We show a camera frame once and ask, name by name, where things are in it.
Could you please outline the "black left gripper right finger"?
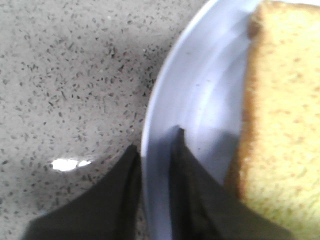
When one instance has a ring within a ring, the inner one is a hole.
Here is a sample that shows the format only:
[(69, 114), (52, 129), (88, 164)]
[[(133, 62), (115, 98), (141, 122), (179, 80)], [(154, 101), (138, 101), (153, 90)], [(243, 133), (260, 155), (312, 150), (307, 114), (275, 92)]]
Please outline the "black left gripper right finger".
[(247, 208), (204, 169), (177, 128), (169, 167), (174, 240), (292, 240), (286, 229)]

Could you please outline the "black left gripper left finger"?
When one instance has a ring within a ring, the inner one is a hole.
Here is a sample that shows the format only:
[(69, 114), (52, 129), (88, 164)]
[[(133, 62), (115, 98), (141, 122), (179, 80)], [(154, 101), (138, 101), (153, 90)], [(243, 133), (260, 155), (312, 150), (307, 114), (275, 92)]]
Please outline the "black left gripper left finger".
[(141, 193), (141, 159), (130, 145), (87, 192), (33, 220), (24, 240), (133, 240)]

